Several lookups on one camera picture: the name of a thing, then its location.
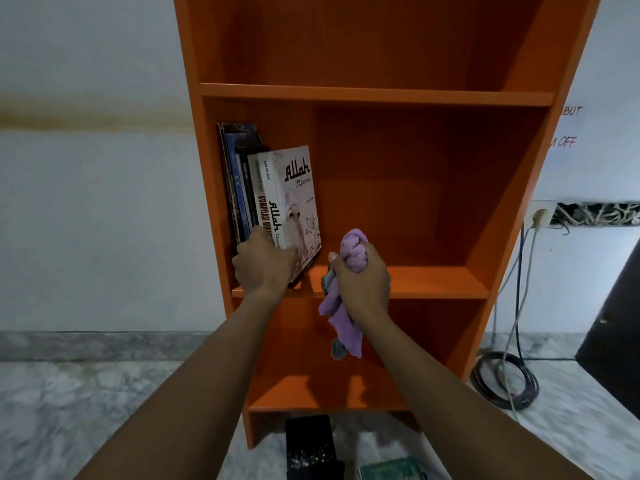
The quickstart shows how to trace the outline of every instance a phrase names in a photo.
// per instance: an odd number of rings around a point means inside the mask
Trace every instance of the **forearm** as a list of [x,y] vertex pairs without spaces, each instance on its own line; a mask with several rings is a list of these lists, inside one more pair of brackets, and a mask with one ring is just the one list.
[[485,402],[388,317],[360,322],[452,478],[589,478]]
[[275,306],[268,298],[245,298],[77,478],[215,478]]

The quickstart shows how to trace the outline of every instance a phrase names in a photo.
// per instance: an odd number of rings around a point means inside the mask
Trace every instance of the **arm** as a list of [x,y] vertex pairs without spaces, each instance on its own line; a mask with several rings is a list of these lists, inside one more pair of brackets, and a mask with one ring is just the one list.
[[238,246],[240,307],[104,444],[76,479],[215,478],[233,437],[269,319],[296,254],[264,230]]
[[452,478],[590,478],[460,382],[388,317],[391,278],[373,246],[364,245],[368,265],[360,274],[330,254],[343,303]]

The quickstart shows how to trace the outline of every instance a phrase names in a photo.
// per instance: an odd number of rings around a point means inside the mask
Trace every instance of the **marble floor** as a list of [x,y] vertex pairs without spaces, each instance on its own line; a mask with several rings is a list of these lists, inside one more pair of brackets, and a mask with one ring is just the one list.
[[[180,364],[0,363],[0,478],[71,479]],[[541,394],[520,421],[596,479],[640,480],[640,421],[575,362],[530,362]],[[416,457],[431,480],[446,472],[424,436],[385,413],[333,416],[338,458],[360,465]],[[236,428],[222,479],[285,478],[283,433],[253,451]]]

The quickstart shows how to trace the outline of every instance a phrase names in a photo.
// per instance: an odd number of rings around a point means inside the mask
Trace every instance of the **purple cloth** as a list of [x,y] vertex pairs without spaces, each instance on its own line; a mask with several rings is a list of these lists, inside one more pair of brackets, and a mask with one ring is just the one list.
[[[340,257],[354,273],[360,273],[367,267],[367,250],[360,242],[368,242],[361,230],[350,230],[344,236],[340,244]],[[338,332],[338,340],[344,348],[357,358],[362,357],[362,332],[351,320],[347,309],[342,303],[338,279],[334,279],[329,285],[329,291],[324,301],[318,307],[321,315],[329,315],[329,323]]]

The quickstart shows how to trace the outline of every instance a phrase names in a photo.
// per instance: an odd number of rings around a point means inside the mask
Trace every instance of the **shelf board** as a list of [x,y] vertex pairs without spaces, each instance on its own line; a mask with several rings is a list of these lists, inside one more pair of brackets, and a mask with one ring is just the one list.
[[[326,274],[326,261],[316,262],[294,288],[289,298],[324,297],[321,278]],[[391,298],[484,299],[489,291],[464,266],[388,266],[391,274]],[[240,286],[231,295],[244,297]]]
[[555,96],[553,93],[261,86],[210,82],[200,83],[200,94],[231,99],[537,107],[551,106]]
[[372,349],[363,357],[331,357],[335,332],[271,330],[265,338],[247,405],[249,411],[407,410],[388,371]]

